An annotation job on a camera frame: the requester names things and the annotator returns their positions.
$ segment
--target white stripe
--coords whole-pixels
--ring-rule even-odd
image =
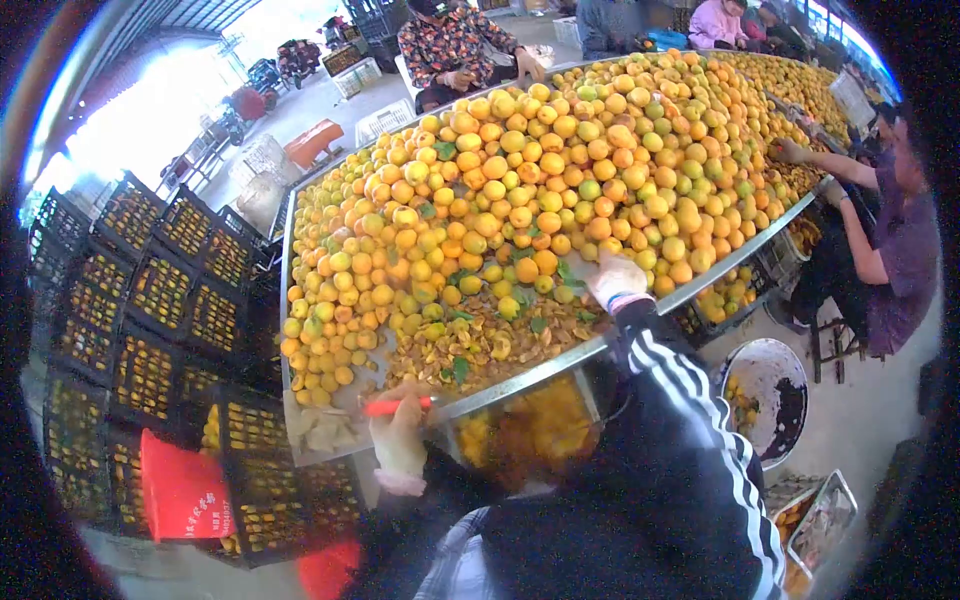
[[[696,413],[696,411],[693,409],[693,406],[684,401],[684,395],[680,393],[680,391],[677,389],[677,386],[674,385],[667,377],[666,370],[664,369],[663,365],[669,365],[671,355],[676,356],[677,354],[669,348],[666,348],[655,342],[653,334],[649,329],[641,332],[640,337],[648,346],[650,352],[661,357],[663,361],[661,362],[655,360],[651,356],[647,355],[646,351],[640,346],[637,340],[634,340],[632,344],[632,355],[635,356],[644,367],[650,370],[650,373],[662,386],[674,407],[690,421],[690,424],[696,431],[697,439],[702,443],[702,447],[716,447],[712,432],[708,430],[705,421]],[[724,465],[730,471],[732,477],[733,499],[738,505],[742,506],[747,511],[747,538],[750,541],[750,546],[754,552],[754,555],[760,560],[760,580],[757,584],[754,598],[758,600],[765,600],[778,586],[778,583],[782,581],[783,573],[785,571],[783,552],[780,549],[780,534],[776,531],[777,528],[773,527],[771,524],[772,535],[770,545],[774,556],[778,560],[778,565],[775,570],[773,560],[764,553],[763,542],[760,539],[760,520],[763,518],[763,514],[758,506],[759,490],[756,489],[756,486],[754,486],[750,479],[746,476],[745,464],[742,464],[739,461],[734,461],[733,456],[730,454],[730,452],[737,452],[736,438],[734,437],[734,434],[719,427],[721,415],[720,411],[717,410],[716,406],[707,396],[709,393],[709,386],[706,374],[693,365],[685,357],[682,357],[681,360],[685,360],[688,367],[694,372],[698,373],[704,393],[701,395],[696,394],[696,384],[686,369],[680,366],[679,361],[676,363],[677,368],[671,369],[671,372],[677,376],[681,384],[687,390],[687,394],[685,396],[698,401],[703,408],[706,409],[707,414],[710,417],[712,429],[715,433],[720,434],[720,438],[723,443],[721,447],[729,451],[721,452],[721,455],[723,456]],[[634,373],[639,372],[633,363],[631,363],[630,366],[631,371]],[[749,442],[742,439],[742,437],[741,440],[743,441],[744,447],[743,455],[749,461],[753,454],[753,449],[751,448]],[[743,495],[743,487],[745,484],[750,486],[748,489],[749,497],[747,498],[745,498]]]

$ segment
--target plaid shirt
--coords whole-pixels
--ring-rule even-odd
[[[477,509],[447,532],[414,600],[495,600],[478,533],[489,511]]]

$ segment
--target striped sleeve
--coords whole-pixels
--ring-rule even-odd
[[[624,307],[616,320],[620,366],[641,404],[625,415],[634,421],[629,460],[657,482],[647,497],[661,503],[671,563],[681,562],[698,595],[785,597],[780,535],[747,475],[754,449],[727,429],[729,405],[652,301]]]

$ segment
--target pink jacket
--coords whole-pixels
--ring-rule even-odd
[[[713,48],[713,42],[722,39],[731,46],[738,39],[747,39],[740,27],[740,19],[723,10],[723,0],[707,0],[690,17],[690,45],[697,50]]]

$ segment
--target red knife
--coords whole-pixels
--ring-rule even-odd
[[[371,402],[363,407],[363,412],[368,417],[385,417],[396,412],[402,400],[385,400],[383,402]],[[433,398],[430,396],[420,397],[420,407],[423,410],[429,410],[433,406]]]

